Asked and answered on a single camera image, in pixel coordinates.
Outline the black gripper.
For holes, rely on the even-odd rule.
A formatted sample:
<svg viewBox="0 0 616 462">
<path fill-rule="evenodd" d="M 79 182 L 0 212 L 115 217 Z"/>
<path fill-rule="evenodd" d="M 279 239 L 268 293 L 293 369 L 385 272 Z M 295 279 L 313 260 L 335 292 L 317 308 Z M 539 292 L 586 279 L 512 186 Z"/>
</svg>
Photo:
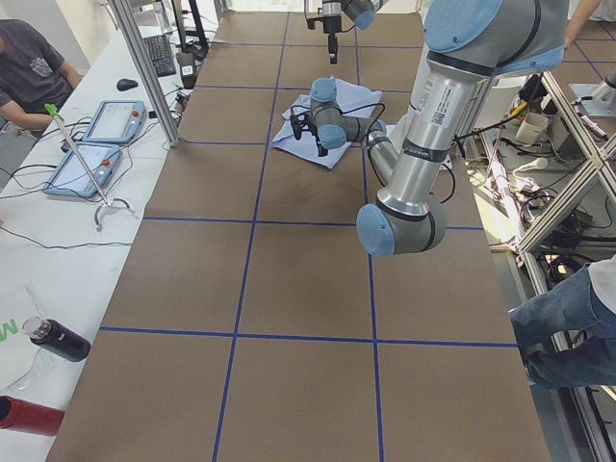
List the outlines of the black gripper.
<svg viewBox="0 0 616 462">
<path fill-rule="evenodd" d="M 304 133 L 310 133 L 314 139 L 318 149 L 318 156 L 325 157 L 329 151 L 325 148 L 318 134 L 318 127 L 312 118 L 312 113 L 309 109 L 305 109 L 300 113 L 296 113 L 295 109 L 291 109 L 290 123 L 292 126 L 294 137 L 300 141 Z"/>
<path fill-rule="evenodd" d="M 342 10 L 322 9 L 318 16 L 306 16 L 305 19 L 309 30 L 315 30 L 317 22 L 322 24 L 322 30 L 327 35 L 329 63 L 336 64 L 338 62 L 337 34 L 342 32 Z"/>
</svg>

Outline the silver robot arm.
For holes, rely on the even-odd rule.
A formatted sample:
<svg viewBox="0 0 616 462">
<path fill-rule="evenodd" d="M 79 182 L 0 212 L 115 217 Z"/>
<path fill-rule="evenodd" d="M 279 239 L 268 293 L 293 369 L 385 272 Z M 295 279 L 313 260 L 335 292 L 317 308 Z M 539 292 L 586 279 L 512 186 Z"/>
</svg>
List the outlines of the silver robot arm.
<svg viewBox="0 0 616 462">
<path fill-rule="evenodd" d="M 386 1 L 369 0 L 322 1 L 317 14 L 309 16 L 308 2 L 305 1 L 304 18 L 309 30 L 315 30 L 317 23 L 322 25 L 322 31 L 327 35 L 329 63 L 336 64 L 339 50 L 337 35 L 344 32 L 343 16 L 345 15 L 352 22 L 351 29 L 358 27 L 365 30 L 373 23 L 376 13 L 385 4 Z"/>
<path fill-rule="evenodd" d="M 376 117 L 344 115 L 331 78 L 316 80 L 310 106 L 291 115 L 295 138 L 309 132 L 320 155 L 361 143 L 383 187 L 357 215 L 356 230 L 373 256 L 418 253 L 446 232 L 440 201 L 431 193 L 461 128 L 477 119 L 477 91 L 502 76 L 552 69 L 564 55 L 566 1 L 435 1 L 423 23 L 426 56 L 416 79 L 400 147 Z"/>
</svg>

